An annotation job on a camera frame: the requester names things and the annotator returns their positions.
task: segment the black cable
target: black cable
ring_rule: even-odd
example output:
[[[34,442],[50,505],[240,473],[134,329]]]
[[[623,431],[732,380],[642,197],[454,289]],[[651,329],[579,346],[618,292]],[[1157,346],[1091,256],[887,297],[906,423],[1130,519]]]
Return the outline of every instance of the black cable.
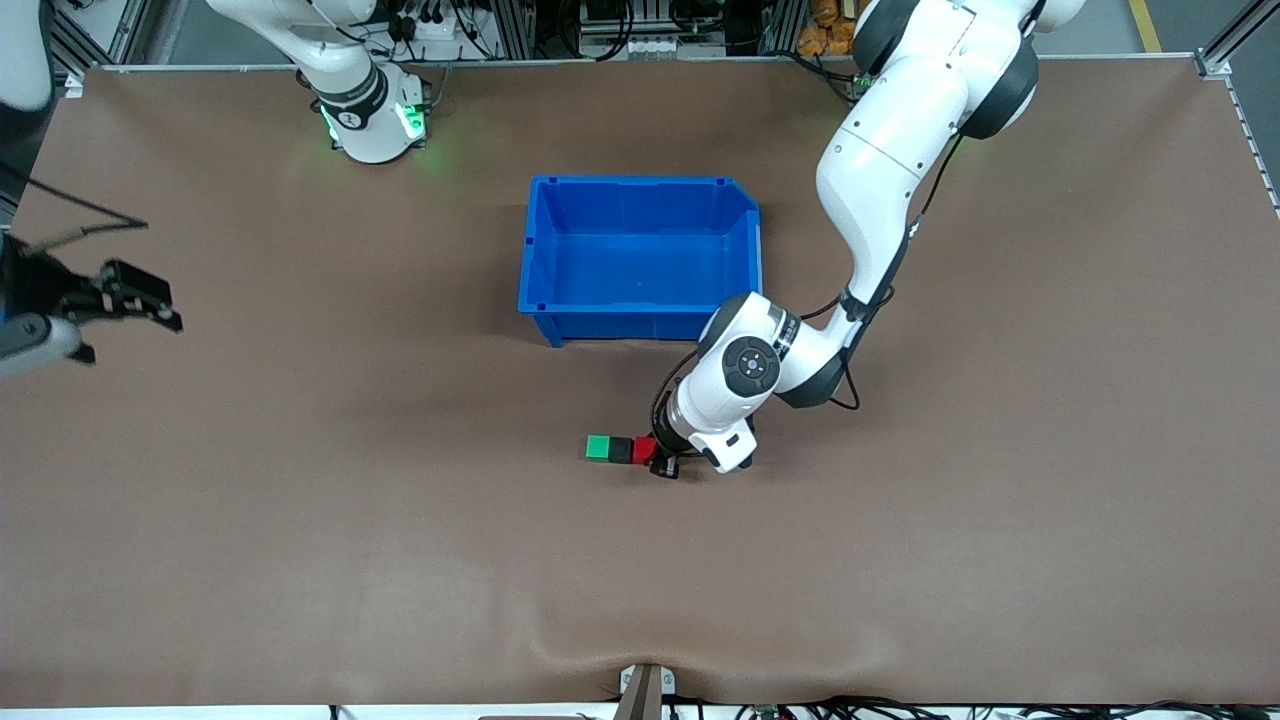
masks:
[[[453,8],[453,17],[456,17],[458,19],[458,24],[462,26],[462,35],[465,35],[466,38],[471,41],[471,46],[479,50],[480,55],[483,55],[485,60],[497,60],[498,56],[489,51],[488,42],[485,42],[484,47],[481,47],[480,44],[476,42],[476,38],[481,37],[481,32],[480,32],[480,23],[476,20],[475,12],[471,13],[471,29],[467,31],[467,28],[463,26],[462,10],[458,8],[458,0],[449,0],[449,5]]]
[[[824,77],[827,79],[827,87],[829,87],[831,91],[836,94],[836,97],[840,97],[841,100],[844,100],[845,102],[849,102],[850,105],[852,105],[854,102],[856,102],[856,100],[854,100],[852,96],[845,95],[844,91],[841,91],[838,87],[836,87],[837,82],[850,83],[850,82],[852,82],[852,79],[836,79],[835,74],[831,70],[828,70],[827,68],[822,67],[822,58],[819,58],[817,55],[814,55],[813,61],[814,61],[814,64],[818,65],[818,72],[820,72],[822,77]]]
[[[769,53],[765,53],[765,55],[777,55],[778,58],[787,58],[790,60],[794,60],[801,68],[809,70],[810,73],[826,81],[827,87],[829,87],[831,91],[836,94],[836,97],[840,97],[841,100],[849,102],[850,105],[854,104],[854,99],[849,95],[845,95],[838,87],[836,87],[836,83],[837,82],[851,83],[856,79],[856,76],[828,70],[827,68],[822,67],[820,59],[814,58],[814,61],[810,63],[809,60],[805,60],[803,56],[790,50],[771,50]]]
[[[692,360],[696,355],[698,355],[698,350],[695,348],[689,355],[685,355],[684,357],[681,357],[680,363],[676,363],[676,366],[672,368],[671,372],[667,373],[667,377],[662,379],[662,384],[658,386],[658,392],[654,393],[654,396],[653,396],[653,402],[649,404],[649,429],[653,432],[654,439],[658,441],[658,447],[660,447],[663,450],[663,452],[666,452],[667,455],[671,455],[671,456],[675,456],[675,457],[699,457],[699,454],[696,454],[696,452],[676,452],[672,448],[669,448],[666,445],[663,445],[662,436],[658,434],[658,405],[662,402],[662,400],[663,400],[663,392],[667,389],[667,386],[671,384],[671,380],[676,377],[676,373],[678,373],[681,368],[684,368],[685,365],[687,365],[689,361]],[[742,715],[741,715],[741,712],[739,712],[739,716],[735,717],[735,720],[741,720],[741,719],[742,719]]]
[[[618,55],[618,53],[626,50],[627,42],[631,41],[631,35],[635,31],[636,10],[635,5],[631,4],[631,0],[617,0],[616,6],[618,12],[618,36],[613,40],[608,51],[591,58],[596,63],[612,60]],[[579,47],[579,42],[573,41],[568,35],[570,29],[575,24],[581,28],[581,19],[577,17],[579,13],[575,13],[572,17],[570,15],[573,10],[580,12],[580,0],[561,0],[559,8],[556,13],[556,32],[559,35],[561,44],[570,55],[579,59],[586,59],[589,55],[584,55]]]
[[[805,313],[804,315],[800,315],[800,319],[801,320],[812,320],[812,319],[817,318],[818,315],[822,315],[827,310],[831,310],[832,307],[835,307],[837,302],[840,302],[840,296],[838,295],[836,297],[833,297],[831,302],[823,305],[822,307],[818,307],[813,313]]]
[[[929,211],[929,205],[933,205],[933,196],[938,193],[938,186],[942,184],[942,174],[947,172],[947,165],[951,164],[951,158],[955,156],[956,149],[960,147],[960,141],[963,140],[964,137],[956,137],[956,141],[951,143],[951,150],[947,151],[947,156],[942,159],[938,174],[933,178],[933,187],[929,188],[929,196],[924,199],[924,206],[920,208],[919,218],[923,218]]]
[[[680,8],[682,6],[684,6],[684,0],[671,0],[667,9],[667,18],[672,22],[672,24],[680,28],[681,32],[687,32],[690,35],[704,35],[724,27],[723,5],[721,5],[719,17],[704,24],[699,24],[698,20],[694,19],[692,10],[689,10],[689,13],[685,14],[685,18],[681,18]]]
[[[631,4],[631,0],[618,0],[618,37],[613,41],[613,46],[604,55],[595,59],[596,63],[603,63],[604,60],[612,60],[627,47],[627,42],[631,40],[631,31],[635,28],[636,23],[636,9]]]
[[[79,205],[81,208],[86,208],[88,210],[93,210],[95,213],[101,213],[102,215],[106,215],[109,218],[115,218],[116,220],[119,220],[116,223],[97,223],[92,225],[81,225],[79,237],[73,237],[70,240],[79,240],[91,234],[99,234],[106,232],[146,229],[147,227],[150,227],[146,220],[134,218],[133,215],[125,215],[124,213],[111,210],[110,208],[106,208],[104,205],[91,202],[88,200],[84,200],[83,197],[72,195],[64,190],[58,190],[51,184],[40,182],[36,178],[28,176],[27,173],[12,168],[8,163],[0,161],[0,173],[4,173],[17,181],[22,181],[37,190],[42,190],[59,200],[70,202],[72,205]],[[50,247],[41,249],[38,247],[38,243],[35,243],[31,247],[28,247],[27,251],[38,252],[41,250],[49,250],[49,249]]]
[[[776,55],[778,58],[787,58],[788,60],[794,60],[801,68],[804,68],[804,69],[809,70],[810,73],[813,73],[813,74],[815,74],[818,77],[822,77],[822,78],[838,79],[838,81],[842,81],[842,82],[854,82],[856,79],[856,76],[850,76],[850,74],[845,74],[845,73],[837,73],[835,70],[828,70],[826,68],[822,68],[820,65],[817,65],[814,63],[810,63],[809,60],[805,60],[804,56],[801,56],[801,55],[799,55],[796,53],[792,53],[790,50],[771,50],[771,51],[765,53],[765,55],[771,55],[771,56]]]

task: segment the brown table surface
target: brown table surface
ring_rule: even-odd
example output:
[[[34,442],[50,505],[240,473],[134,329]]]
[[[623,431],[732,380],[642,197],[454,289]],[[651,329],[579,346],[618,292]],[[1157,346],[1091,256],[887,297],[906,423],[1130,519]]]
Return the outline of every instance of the brown table surface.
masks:
[[[516,313],[529,178],[716,174],[767,292],[850,270],[788,64],[458,70],[422,151],[326,147],[291,73],[91,73],[36,174],[152,223],[187,332],[6,383],[13,706],[684,694],[1276,701],[1280,223],[1190,60],[1050,61],[966,143],[854,363],[746,473],[582,460],[687,345],[552,350]],[[29,193],[17,233],[82,218]]]

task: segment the cable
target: cable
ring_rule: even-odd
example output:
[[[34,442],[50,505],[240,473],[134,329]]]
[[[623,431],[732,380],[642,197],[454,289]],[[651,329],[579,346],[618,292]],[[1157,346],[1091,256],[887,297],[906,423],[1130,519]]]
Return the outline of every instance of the cable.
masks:
[[[662,379],[662,384],[658,386],[658,392],[654,393],[654,396],[653,396],[653,402],[649,404],[649,429],[653,432],[654,439],[658,441],[658,447],[660,447],[663,450],[663,452],[666,452],[667,455],[671,455],[671,456],[675,456],[675,457],[698,457],[699,455],[696,452],[676,452],[675,450],[672,450],[672,448],[667,447],[666,445],[663,445],[662,436],[658,434],[658,405],[663,400],[663,395],[662,393],[667,389],[667,386],[671,384],[671,380],[676,377],[676,373],[678,373],[681,368],[684,368],[685,365],[687,365],[689,361],[692,360],[694,356],[696,356],[696,355],[698,355],[698,350],[694,348],[692,351],[689,352],[689,355],[685,355],[684,357],[681,357],[680,363],[676,363],[676,366],[672,368],[671,372],[667,373],[667,377]],[[742,720],[742,712],[739,711],[737,717],[735,717],[733,720]]]
[[[938,193],[938,186],[942,184],[942,174],[947,172],[947,165],[951,164],[951,158],[955,156],[956,149],[960,147],[960,141],[964,137],[956,137],[956,141],[951,143],[951,150],[947,150],[947,156],[942,159],[942,165],[938,167],[938,174],[933,178],[933,187],[929,188],[929,196],[924,199],[924,206],[920,208],[919,218],[924,218],[924,214],[929,211],[929,205],[933,205],[933,196]]]
[[[832,299],[831,302],[823,305],[822,307],[818,307],[813,313],[805,313],[804,315],[800,315],[800,319],[801,320],[812,320],[812,319],[817,318],[818,315],[822,315],[827,310],[831,310],[832,307],[835,307],[837,302],[840,302],[840,296],[838,295],[835,299]]]
[[[579,19],[576,15],[568,17],[570,12],[577,10],[579,8],[580,8],[580,0],[561,0],[559,8],[557,9],[556,13],[556,31],[559,35],[561,44],[564,46],[564,50],[570,55],[579,59],[585,59],[588,58],[588,55],[582,54],[581,49],[579,47],[579,42],[575,42],[568,35],[568,31],[573,27],[575,23],[577,23],[579,28],[581,28],[582,24],[581,19]],[[605,51],[599,56],[591,58],[596,63],[603,63],[604,60],[612,60],[618,55],[618,53],[626,50],[627,42],[631,41],[631,35],[632,31],[635,29],[635,22],[636,22],[635,5],[631,4],[631,0],[617,0],[616,8],[618,13],[618,36],[613,40],[613,44],[609,46],[608,51]]]
[[[145,229],[150,227],[146,220],[134,218],[133,215],[125,215],[124,213],[111,210],[110,208],[99,205],[96,202],[90,202],[83,197],[72,195],[64,190],[58,190],[56,187],[42,183],[36,178],[28,176],[27,173],[19,172],[9,167],[8,163],[0,161],[0,172],[14,179],[22,181],[35,188],[42,190],[59,200],[70,202],[73,205],[79,205],[81,208],[86,208],[88,210],[93,210],[95,213],[101,213],[102,215],[106,215],[109,218],[115,218],[116,220],[119,220],[116,223],[97,223],[93,225],[81,225],[78,229],[63,233],[47,241],[31,243],[23,250],[23,255],[31,256],[31,255],[37,255],[40,252],[46,252],[49,250],[52,250],[54,247],[60,247],[69,242],[76,242],[77,240],[88,237],[91,234],[118,232],[118,231]]]
[[[440,77],[440,91],[431,96],[431,108],[435,108],[444,100],[444,88],[449,86],[449,70],[453,69],[453,63],[444,65],[444,76]]]
[[[813,73],[813,74],[815,74],[818,77],[832,78],[832,79],[838,79],[838,81],[844,81],[844,82],[854,82],[854,79],[856,79],[856,76],[850,76],[850,74],[845,74],[845,73],[837,73],[837,72],[833,72],[833,70],[824,69],[824,68],[822,68],[819,65],[815,65],[815,64],[810,63],[809,60],[805,60],[803,56],[800,56],[796,53],[792,53],[790,50],[771,50],[771,51],[765,53],[765,55],[771,55],[771,56],[776,55],[778,58],[787,58],[790,60],[795,60],[796,64],[799,64],[801,68],[809,70],[810,73]]]
[[[480,23],[476,22],[475,12],[472,10],[466,18],[463,18],[462,9],[458,6],[458,0],[449,0],[449,5],[453,8],[453,15],[458,18],[460,26],[462,26],[463,20],[468,20],[471,23],[471,29],[462,26],[462,35],[471,41],[471,46],[479,50],[480,55],[483,55],[485,60],[497,60],[498,58],[489,50],[488,42],[481,46],[480,42],[476,41],[477,37],[484,40],[484,33],[480,29]]]
[[[698,20],[694,18],[692,10],[686,13],[685,18],[681,18],[680,17],[681,12],[678,8],[682,6],[684,6],[684,0],[671,0],[667,9],[667,18],[672,22],[672,24],[680,28],[681,32],[687,32],[690,35],[704,35],[708,32],[716,32],[717,29],[724,27],[724,5],[719,6],[719,17],[705,24],[698,24]]]
[[[771,50],[769,53],[765,53],[765,55],[777,55],[778,58],[787,58],[790,60],[794,60],[801,68],[809,70],[810,73],[826,81],[827,87],[829,87],[831,91],[836,94],[836,97],[840,97],[841,100],[849,102],[850,105],[855,102],[851,96],[841,92],[841,90],[836,87],[836,83],[837,82],[851,83],[856,79],[856,76],[828,70],[827,68],[822,67],[822,60],[818,59],[817,56],[814,58],[814,61],[810,63],[809,60],[805,60],[804,58],[790,50]]]

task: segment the blue storage box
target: blue storage box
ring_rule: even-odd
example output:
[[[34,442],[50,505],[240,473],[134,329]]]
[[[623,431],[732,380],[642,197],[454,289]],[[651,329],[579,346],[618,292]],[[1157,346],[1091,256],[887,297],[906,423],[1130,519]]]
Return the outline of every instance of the blue storage box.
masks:
[[[535,177],[520,311],[566,340],[698,340],[760,291],[760,208],[727,178]]]

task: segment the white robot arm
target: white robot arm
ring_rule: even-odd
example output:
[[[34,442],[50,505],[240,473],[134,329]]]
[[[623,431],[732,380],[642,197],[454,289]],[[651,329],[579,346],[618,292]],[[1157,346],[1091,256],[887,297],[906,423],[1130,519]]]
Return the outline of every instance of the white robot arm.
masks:
[[[916,187],[955,135],[986,138],[1030,102],[1038,18],[1069,20],[1083,0],[874,0],[855,59],[878,76],[818,163],[818,197],[854,256],[836,313],[817,329],[759,293],[728,299],[698,342],[699,361],[659,405],[653,470],[696,451],[721,473],[749,461],[751,414],[771,395],[792,407],[827,402],[886,301],[906,251]]]
[[[375,63],[343,26],[367,20],[375,0],[209,0],[289,56],[320,97],[337,145],[361,163],[387,163],[426,135],[422,81]]]
[[[41,0],[0,3],[0,147],[35,135],[52,105],[47,13]],[[0,172],[51,190],[3,161]],[[0,234],[0,379],[64,357],[93,364],[93,348],[81,337],[81,328],[88,323],[146,318],[182,331],[182,316],[173,310],[164,279],[118,259],[104,263],[93,277],[79,275],[49,254],[58,245],[93,232],[146,227],[137,218],[68,193],[60,196],[120,223],[81,227],[40,245],[28,245],[8,232]]]
[[[6,0],[0,6],[0,142],[33,133],[52,104],[45,12],[41,0]]]

